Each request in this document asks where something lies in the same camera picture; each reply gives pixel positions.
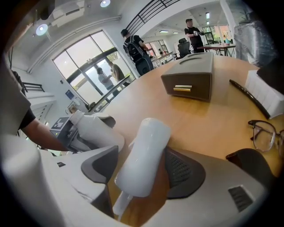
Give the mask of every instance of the gold handle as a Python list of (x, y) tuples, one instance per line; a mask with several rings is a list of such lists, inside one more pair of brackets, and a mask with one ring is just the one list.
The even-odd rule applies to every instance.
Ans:
[(192, 88), (192, 85), (176, 85), (176, 88)]
[(190, 89), (188, 89), (188, 88), (176, 88), (176, 87), (174, 87), (174, 90), (178, 90), (178, 91), (190, 91)]

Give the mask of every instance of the desk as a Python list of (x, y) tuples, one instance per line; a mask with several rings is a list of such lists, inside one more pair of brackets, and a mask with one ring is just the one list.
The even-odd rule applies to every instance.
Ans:
[[(229, 79), (244, 86), (248, 71), (258, 68), (239, 59), (214, 56), (213, 91), (211, 102), (207, 103), (167, 95), (161, 74), (176, 62), (163, 65), (133, 81), (104, 111), (115, 118), (114, 129), (125, 138), (118, 166), (108, 183), (112, 204), (120, 194), (114, 178), (130, 153), (128, 145), (135, 138), (141, 121), (147, 117), (157, 118), (172, 129), (170, 147), (221, 159), (239, 149), (254, 148), (248, 121), (266, 119), (244, 94), (229, 83)], [(269, 122), (277, 131), (284, 129), (284, 116)], [(273, 148), (262, 154), (273, 174), (278, 175), (282, 165), (278, 151)], [(133, 198), (122, 216), (123, 223), (141, 226), (163, 206), (169, 189), (164, 166), (162, 158), (151, 194), (146, 198)]]
[(210, 49), (216, 50), (216, 55), (217, 55), (218, 53), (220, 53), (220, 49), (224, 49), (224, 51), (225, 51), (225, 56), (228, 56), (228, 53), (229, 53), (229, 55), (230, 55), (230, 57), (231, 57), (232, 55), (230, 54), (230, 52), (228, 51), (228, 49), (229, 49), (229, 48), (235, 48), (235, 47), (236, 47), (236, 45), (234, 45), (234, 44), (224, 44), (224, 43), (220, 43), (220, 44), (205, 45), (205, 46), (203, 46), (203, 47), (198, 47), (197, 49), (205, 49), (206, 52), (207, 52), (207, 50), (210, 50)]
[(105, 94), (102, 96), (102, 98), (94, 105), (94, 107), (93, 107), (92, 109), (89, 109), (89, 112), (95, 111), (95, 110), (99, 107), (99, 105), (101, 105), (102, 102), (105, 101), (105, 100), (107, 99), (107, 97), (109, 97), (109, 96), (110, 96), (116, 89), (118, 89), (119, 87), (121, 87), (121, 89), (123, 90), (123, 89), (124, 89), (123, 84), (124, 84), (125, 82), (127, 82), (127, 81), (128, 81), (129, 83), (132, 82), (132, 80), (130, 79), (130, 76), (125, 77), (124, 79), (120, 80), (112, 89), (110, 89), (107, 93), (105, 93)]
[(174, 59), (174, 55), (173, 55), (173, 52), (170, 52), (170, 53), (168, 53), (168, 54), (166, 54), (166, 55), (162, 55), (161, 57), (159, 57), (159, 58), (152, 58), (151, 59), (151, 62), (159, 62), (159, 64), (160, 64), (160, 66), (162, 65), (162, 63), (161, 63), (161, 59), (162, 58), (166, 58), (166, 57), (169, 57), (169, 56), (172, 56), (172, 58), (173, 58), (173, 60), (175, 60)]

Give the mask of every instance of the eyeglass frame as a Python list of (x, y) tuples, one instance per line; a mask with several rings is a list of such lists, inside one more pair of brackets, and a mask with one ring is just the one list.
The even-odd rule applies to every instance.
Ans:
[[(255, 139), (256, 139), (255, 137), (257, 137), (257, 136), (259, 135), (259, 133), (260, 133), (262, 130), (264, 130), (264, 131), (267, 132), (267, 130), (265, 130), (265, 129), (263, 129), (262, 127), (258, 126), (259, 128), (261, 128), (261, 130), (259, 130), (259, 131), (257, 132), (257, 134), (254, 135), (254, 130), (255, 130), (255, 127), (256, 127), (256, 123), (258, 123), (258, 122), (263, 122), (263, 123), (269, 124), (270, 126), (272, 126), (272, 128), (273, 128), (273, 130), (274, 130), (273, 136), (272, 136), (271, 145), (270, 145), (269, 149), (268, 149), (268, 150), (265, 150), (265, 151), (262, 150), (262, 149), (259, 149), (259, 148), (255, 145)], [(282, 140), (282, 142), (284, 142), (284, 137), (281, 136), (281, 133), (284, 132), (284, 129), (281, 130), (280, 132), (277, 132), (277, 131), (276, 131), (276, 128), (275, 128), (271, 123), (269, 123), (269, 122), (267, 122), (267, 121), (262, 121), (262, 120), (250, 120), (250, 121), (248, 122), (248, 124), (251, 125), (252, 128), (253, 128), (253, 137), (251, 137), (250, 140), (253, 141), (253, 145), (254, 145), (254, 147), (255, 147), (256, 149), (258, 149), (258, 150), (260, 150), (260, 151), (262, 151), (262, 152), (267, 152), (267, 151), (269, 151), (269, 150), (272, 148), (273, 144), (274, 144), (275, 137), (278, 136), (278, 137), (279, 137), (279, 148), (278, 148), (278, 152), (280, 152), (280, 140)]]

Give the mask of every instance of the round ceiling light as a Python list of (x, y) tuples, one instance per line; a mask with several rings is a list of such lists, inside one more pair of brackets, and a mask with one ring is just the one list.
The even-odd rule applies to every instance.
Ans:
[(110, 4), (110, 0), (102, 0), (101, 7), (107, 7)]
[(40, 26), (37, 27), (35, 33), (38, 36), (41, 36), (41, 35), (44, 35), (47, 32), (47, 30), (48, 30), (48, 25), (44, 23), (44, 24), (41, 24)]

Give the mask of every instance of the black chair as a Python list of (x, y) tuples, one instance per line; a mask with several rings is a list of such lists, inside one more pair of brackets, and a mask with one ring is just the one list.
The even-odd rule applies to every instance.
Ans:
[(190, 54), (190, 50), (189, 50), (190, 43), (185, 38), (180, 39), (178, 43), (179, 44), (177, 47), (178, 47), (180, 57), (176, 57), (176, 59), (181, 59), (187, 56), (188, 54)]

